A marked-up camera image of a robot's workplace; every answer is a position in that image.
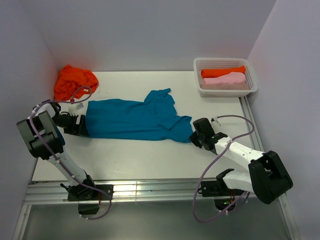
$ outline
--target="white table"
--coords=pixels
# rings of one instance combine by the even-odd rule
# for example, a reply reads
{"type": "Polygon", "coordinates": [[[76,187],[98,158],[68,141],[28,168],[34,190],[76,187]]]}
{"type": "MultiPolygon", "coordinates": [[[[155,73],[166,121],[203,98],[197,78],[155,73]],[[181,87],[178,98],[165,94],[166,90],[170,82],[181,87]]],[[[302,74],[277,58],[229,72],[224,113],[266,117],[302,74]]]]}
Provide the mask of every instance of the white table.
{"type": "MultiPolygon", "coordinates": [[[[202,98],[197,92],[193,71],[151,72],[94,72],[99,87],[92,100],[124,99],[144,101],[151,90],[171,88],[175,109],[179,116],[191,116],[192,121],[219,115],[243,116],[238,98],[202,98]]],[[[84,103],[83,114],[88,103],[84,103]]],[[[62,104],[62,110],[68,109],[62,104]]],[[[223,118],[221,126],[214,125],[215,132],[231,137],[248,131],[245,121],[239,118],[223,118]]],[[[198,178],[214,159],[212,152],[195,147],[192,143],[173,140],[142,141],[123,139],[91,139],[63,134],[66,150],[74,161],[94,180],[145,180],[198,178]]],[[[252,147],[245,136],[238,140],[252,147]]],[[[225,169],[244,169],[222,157],[206,177],[215,177],[225,169]]],[[[39,159],[33,181],[65,181],[64,176],[50,163],[39,159]]]]}

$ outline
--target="crumpled orange fabric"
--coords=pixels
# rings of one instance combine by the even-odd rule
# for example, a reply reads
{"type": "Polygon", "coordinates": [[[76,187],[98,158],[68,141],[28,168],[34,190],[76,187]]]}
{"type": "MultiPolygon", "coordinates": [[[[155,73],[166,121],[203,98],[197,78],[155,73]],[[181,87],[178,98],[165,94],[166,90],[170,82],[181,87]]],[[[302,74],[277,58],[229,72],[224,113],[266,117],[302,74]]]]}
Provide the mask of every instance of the crumpled orange fabric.
{"type": "MultiPolygon", "coordinates": [[[[99,85],[97,77],[90,70],[82,70],[77,67],[66,65],[59,73],[54,86],[54,98],[60,101],[71,99],[76,90],[82,86],[89,86],[94,93],[99,85]]],[[[79,99],[84,94],[89,94],[84,89],[79,90],[75,98],[79,99]]]]}

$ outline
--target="folded cloth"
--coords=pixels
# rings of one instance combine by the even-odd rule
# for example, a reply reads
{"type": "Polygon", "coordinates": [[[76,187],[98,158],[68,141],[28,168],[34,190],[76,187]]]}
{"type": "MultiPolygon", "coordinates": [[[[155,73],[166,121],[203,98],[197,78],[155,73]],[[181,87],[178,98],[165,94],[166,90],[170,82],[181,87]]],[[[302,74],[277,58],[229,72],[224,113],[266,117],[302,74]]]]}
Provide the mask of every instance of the folded cloth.
{"type": "Polygon", "coordinates": [[[203,79],[203,84],[244,84],[246,76],[242,72],[231,72],[219,77],[209,77],[203,79]]]}
{"type": "Polygon", "coordinates": [[[164,140],[189,143],[190,116],[177,116],[170,88],[152,90],[144,102],[89,101],[85,125],[91,138],[164,140]]]}
{"type": "MultiPolygon", "coordinates": [[[[94,93],[98,87],[98,79],[90,70],[82,70],[77,67],[66,65],[59,73],[54,86],[55,100],[69,100],[76,90],[82,86],[89,86],[94,93]]],[[[75,98],[79,99],[84,94],[89,94],[87,89],[79,90],[75,98]]]]}
{"type": "Polygon", "coordinates": [[[234,68],[221,68],[221,69],[203,69],[201,71],[201,77],[204,78],[217,78],[223,75],[227,75],[229,73],[243,73],[245,74],[246,68],[245,66],[234,67],[234,68]]]}
{"type": "Polygon", "coordinates": [[[250,90],[246,83],[241,84],[202,84],[202,89],[206,90],[250,90]]]}

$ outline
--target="pink cloth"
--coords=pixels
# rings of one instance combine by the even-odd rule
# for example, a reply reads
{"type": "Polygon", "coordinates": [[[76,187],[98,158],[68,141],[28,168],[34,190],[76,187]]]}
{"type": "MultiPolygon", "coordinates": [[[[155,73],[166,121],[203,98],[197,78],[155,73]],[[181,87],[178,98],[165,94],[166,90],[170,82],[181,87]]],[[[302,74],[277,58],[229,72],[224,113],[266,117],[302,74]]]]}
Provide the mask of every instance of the pink cloth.
{"type": "Polygon", "coordinates": [[[244,84],[245,82],[246,82],[246,76],[242,72],[231,72],[227,75],[203,79],[203,85],[244,84]]]}
{"type": "Polygon", "coordinates": [[[202,84],[202,89],[206,90],[250,90],[246,83],[241,84],[202,84]]]}

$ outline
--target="wall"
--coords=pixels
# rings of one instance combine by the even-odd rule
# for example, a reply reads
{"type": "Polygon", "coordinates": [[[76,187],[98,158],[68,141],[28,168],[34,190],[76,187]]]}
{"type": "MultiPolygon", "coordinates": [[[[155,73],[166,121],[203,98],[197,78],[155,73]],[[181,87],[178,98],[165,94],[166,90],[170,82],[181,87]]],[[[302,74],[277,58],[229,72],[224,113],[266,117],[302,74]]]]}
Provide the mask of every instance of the wall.
{"type": "Polygon", "coordinates": [[[54,55],[94,71],[247,58],[276,0],[20,0],[54,55]]]}
{"type": "Polygon", "coordinates": [[[57,66],[17,0],[0,0],[0,239],[12,238],[36,161],[16,123],[53,96],[57,66]]]}
{"type": "Polygon", "coordinates": [[[249,56],[249,98],[265,150],[281,156],[302,239],[320,238],[320,1],[277,0],[249,56]]]}

